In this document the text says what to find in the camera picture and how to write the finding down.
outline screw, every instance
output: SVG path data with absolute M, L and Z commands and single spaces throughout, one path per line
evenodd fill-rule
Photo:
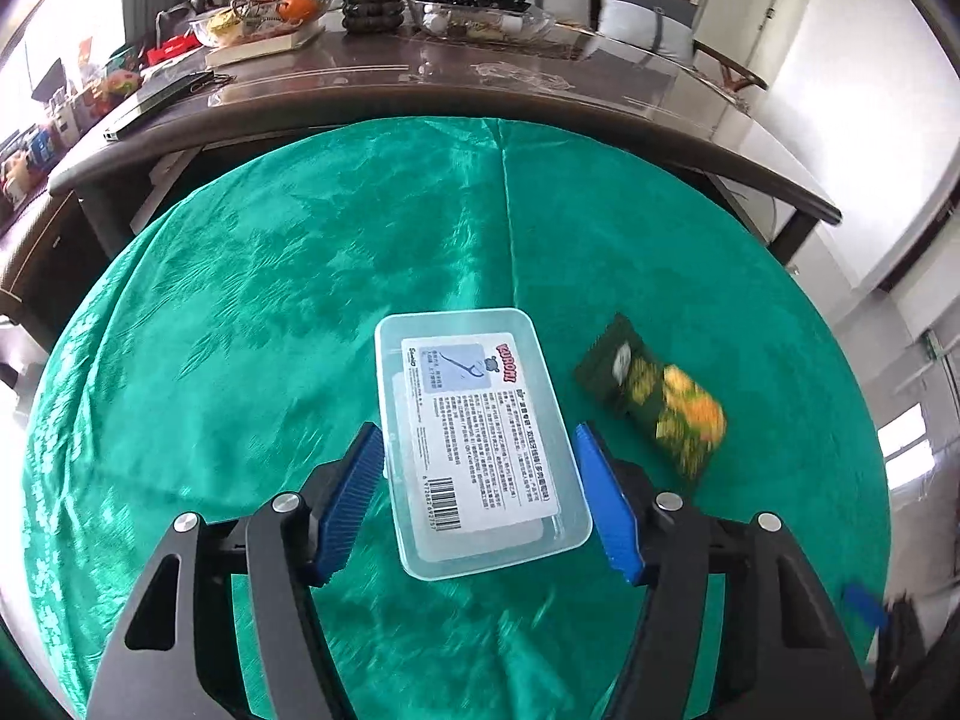
M 770 514 L 770 512 L 764 512 L 757 517 L 757 525 L 760 525 L 763 530 L 770 533 L 776 533 L 780 528 L 784 526 L 781 522 L 781 519 L 776 516 L 776 514 Z
M 296 493 L 280 493 L 274 498 L 272 507 L 277 514 L 286 514 L 286 512 L 293 512 L 296 507 L 299 506 L 299 495 Z
M 661 493 L 656 497 L 656 505 L 664 512 L 678 512 L 683 509 L 683 498 L 677 493 Z
M 198 522 L 200 517 L 197 517 L 194 512 L 184 512 L 174 520 L 174 530 L 177 533 L 186 533 L 196 528 Z

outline product label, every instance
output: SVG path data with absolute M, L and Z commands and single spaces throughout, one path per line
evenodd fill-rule
M 403 373 L 430 527 L 469 533 L 559 511 L 511 333 L 408 338 Z

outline wooden table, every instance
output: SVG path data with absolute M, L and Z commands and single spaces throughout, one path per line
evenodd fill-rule
M 808 171 L 737 98 L 667 59 L 564 28 L 536 50 L 508 50 L 411 32 L 352 36 L 339 18 L 328 14 L 325 33 L 298 52 L 228 67 L 230 84 L 173 105 L 119 143 L 103 137 L 107 117 L 56 167 L 50 191 L 78 194 L 114 257 L 133 240 L 128 206 L 138 190 L 131 176 L 143 180 L 165 154 L 289 141 L 364 119 L 488 116 L 587 135 L 677 172 L 702 191 L 723 176 L 780 199 L 796 209 L 770 245 L 784 264 L 818 221 L 841 220 Z M 204 66 L 201 50 L 144 91 Z

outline red object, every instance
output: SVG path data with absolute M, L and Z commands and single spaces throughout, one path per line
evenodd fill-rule
M 147 52 L 147 61 L 152 67 L 160 64 L 160 62 L 165 59 L 170 59 L 174 56 L 180 56 L 182 53 L 190 52 L 191 50 L 198 49 L 199 47 L 200 41 L 197 40 L 197 36 L 193 32 L 189 32 L 186 35 L 178 35 L 170 38 L 170 40 L 168 40 L 158 49 L 150 49 Z

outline round table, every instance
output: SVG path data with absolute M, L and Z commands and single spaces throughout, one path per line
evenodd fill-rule
M 806 297 L 733 218 L 559 129 L 378 119 L 195 191 L 112 263 L 56 345 L 29 437 L 26 565 L 74 702 L 177 514 L 249 514 L 379 421 L 382 317 L 493 306 L 530 314 L 566 424 L 595 420 L 613 454 L 670 487 L 669 462 L 571 375 L 627 314 L 727 412 L 697 505 L 778 512 L 834 601 L 849 579 L 882 591 L 890 519 L 863 398 Z M 712 579 L 688 715 L 709 703 L 722 594 Z M 251 708 L 270 716 L 237 597 Z M 360 720 L 599 716 L 642 598 L 596 536 L 526 565 L 415 580 L 385 484 L 346 569 L 315 592 Z M 844 621 L 862 656 L 871 632 Z

